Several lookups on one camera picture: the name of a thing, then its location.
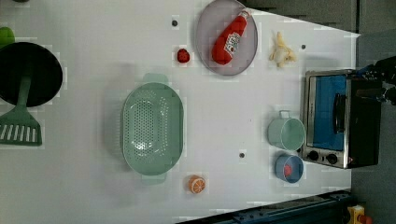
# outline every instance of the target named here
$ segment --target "white table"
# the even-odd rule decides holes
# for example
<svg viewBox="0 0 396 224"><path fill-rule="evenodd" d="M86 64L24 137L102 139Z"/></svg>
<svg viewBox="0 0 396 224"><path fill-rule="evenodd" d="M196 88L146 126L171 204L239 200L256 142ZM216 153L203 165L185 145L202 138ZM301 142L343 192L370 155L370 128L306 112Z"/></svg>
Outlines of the white table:
<svg viewBox="0 0 396 224"><path fill-rule="evenodd" d="M298 184L277 179L274 162L284 151L265 136L279 109L299 117L306 70L354 67L356 36L254 11L256 58L243 74L222 77L193 53L194 26L209 2L0 2L0 24L18 41L50 49L65 77L57 97L31 109L44 145L0 146L1 223L173 223L350 188L350 171L309 162ZM268 61L277 31L299 57L283 69ZM175 62L180 45L193 55L187 67ZM171 80L186 130L177 165L163 183L147 186L122 157L120 110L150 72ZM2 114L10 108L0 101ZM192 174L207 181L199 195L186 190Z"/></svg>

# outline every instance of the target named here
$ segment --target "red food item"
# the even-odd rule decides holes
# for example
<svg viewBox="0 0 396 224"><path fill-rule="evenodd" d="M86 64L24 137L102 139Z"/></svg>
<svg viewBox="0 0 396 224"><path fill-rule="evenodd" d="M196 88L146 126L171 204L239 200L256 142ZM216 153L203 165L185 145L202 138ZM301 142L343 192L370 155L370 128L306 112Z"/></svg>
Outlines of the red food item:
<svg viewBox="0 0 396 224"><path fill-rule="evenodd" d="M250 13L245 8L218 37L212 49L212 59L216 63L224 65L233 59L241 35L247 27L248 17L250 17Z"/></svg>
<svg viewBox="0 0 396 224"><path fill-rule="evenodd" d="M291 166L289 165L285 165L285 167L283 167L283 174L285 175L285 177L288 177L289 175L291 175Z"/></svg>
<svg viewBox="0 0 396 224"><path fill-rule="evenodd" d="M180 49L177 52L177 61L180 63L187 63L190 61L190 54L186 49Z"/></svg>

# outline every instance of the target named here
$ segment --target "green spatula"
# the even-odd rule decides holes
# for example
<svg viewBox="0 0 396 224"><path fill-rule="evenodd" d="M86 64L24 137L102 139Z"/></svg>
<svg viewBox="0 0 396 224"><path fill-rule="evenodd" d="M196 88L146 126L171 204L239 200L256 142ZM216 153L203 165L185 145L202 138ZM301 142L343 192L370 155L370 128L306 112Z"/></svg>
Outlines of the green spatula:
<svg viewBox="0 0 396 224"><path fill-rule="evenodd" d="M33 66L28 63L21 76L17 105L0 117L0 144L37 147L41 146L40 124L27 111Z"/></svg>

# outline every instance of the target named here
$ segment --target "small bowl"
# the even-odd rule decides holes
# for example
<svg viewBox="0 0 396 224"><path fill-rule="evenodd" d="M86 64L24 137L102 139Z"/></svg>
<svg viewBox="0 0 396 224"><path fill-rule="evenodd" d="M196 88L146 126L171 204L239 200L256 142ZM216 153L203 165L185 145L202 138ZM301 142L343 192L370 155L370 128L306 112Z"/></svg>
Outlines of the small bowl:
<svg viewBox="0 0 396 224"><path fill-rule="evenodd" d="M294 184L303 175L304 164L300 157L284 154L277 158L275 172L279 179Z"/></svg>

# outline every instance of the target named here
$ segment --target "ketchup bottle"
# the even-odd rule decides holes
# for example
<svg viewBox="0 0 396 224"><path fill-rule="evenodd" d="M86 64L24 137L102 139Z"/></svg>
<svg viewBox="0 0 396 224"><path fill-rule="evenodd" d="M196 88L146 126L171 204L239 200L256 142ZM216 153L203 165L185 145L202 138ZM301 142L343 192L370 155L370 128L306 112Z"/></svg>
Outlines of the ketchup bottle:
<svg viewBox="0 0 396 224"><path fill-rule="evenodd" d="M244 8L216 40L212 49L212 59L219 64L227 64L238 50L239 40L248 24L250 12Z"/></svg>

